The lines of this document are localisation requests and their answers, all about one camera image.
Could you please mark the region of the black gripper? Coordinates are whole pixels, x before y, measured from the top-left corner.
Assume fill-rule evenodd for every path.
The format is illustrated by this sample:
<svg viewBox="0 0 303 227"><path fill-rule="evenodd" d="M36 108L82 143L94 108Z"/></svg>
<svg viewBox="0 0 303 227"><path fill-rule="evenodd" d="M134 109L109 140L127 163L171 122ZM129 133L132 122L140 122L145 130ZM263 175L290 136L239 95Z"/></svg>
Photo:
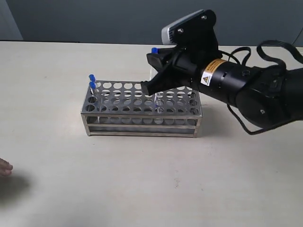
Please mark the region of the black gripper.
<svg viewBox="0 0 303 227"><path fill-rule="evenodd" d="M201 16L185 23L182 34L175 33L174 48L158 48L158 54L147 53L148 64L159 72L151 80L141 82L143 93L151 96L182 86L198 90L203 70L212 60L222 58L215 24L215 12L204 9Z"/></svg>

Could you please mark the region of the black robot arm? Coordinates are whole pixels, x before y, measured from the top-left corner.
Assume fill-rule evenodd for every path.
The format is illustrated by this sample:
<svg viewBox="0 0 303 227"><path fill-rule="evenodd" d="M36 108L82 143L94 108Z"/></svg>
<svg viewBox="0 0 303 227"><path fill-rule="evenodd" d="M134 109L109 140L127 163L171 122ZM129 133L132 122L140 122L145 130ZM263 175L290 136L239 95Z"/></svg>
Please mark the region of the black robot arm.
<svg viewBox="0 0 303 227"><path fill-rule="evenodd" d="M249 121L263 133L303 118L303 70L288 70L286 63L263 51L264 45L281 47L293 58L303 57L292 45L266 40L257 46L259 57L271 63L266 68L247 66L234 53L224 60L214 26L214 11L201 9L165 26L163 48L146 55L157 71L141 83L143 92L153 95L178 87L190 87L227 105L239 123Z"/></svg>

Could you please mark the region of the person's bare hand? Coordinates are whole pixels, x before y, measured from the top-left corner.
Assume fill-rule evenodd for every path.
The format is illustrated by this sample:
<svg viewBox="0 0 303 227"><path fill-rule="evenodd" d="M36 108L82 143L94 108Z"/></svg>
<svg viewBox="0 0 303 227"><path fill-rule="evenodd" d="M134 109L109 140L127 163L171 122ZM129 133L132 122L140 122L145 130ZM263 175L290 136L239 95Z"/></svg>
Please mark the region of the person's bare hand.
<svg viewBox="0 0 303 227"><path fill-rule="evenodd" d="M0 158L0 175L1 176L9 176L12 174L13 165L8 161Z"/></svg>

